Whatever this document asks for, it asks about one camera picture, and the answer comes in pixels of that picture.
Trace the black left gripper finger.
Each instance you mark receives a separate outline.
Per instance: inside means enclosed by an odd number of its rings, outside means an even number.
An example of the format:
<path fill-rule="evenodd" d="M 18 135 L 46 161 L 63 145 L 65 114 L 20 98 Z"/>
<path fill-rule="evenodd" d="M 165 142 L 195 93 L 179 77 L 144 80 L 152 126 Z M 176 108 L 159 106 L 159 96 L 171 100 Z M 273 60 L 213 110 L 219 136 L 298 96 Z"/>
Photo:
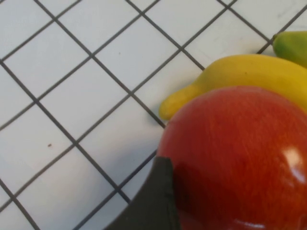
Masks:
<path fill-rule="evenodd" d="M 108 230 L 179 230 L 174 199 L 173 167 L 166 157 L 155 157 L 144 184 L 124 209 L 107 226 Z"/>

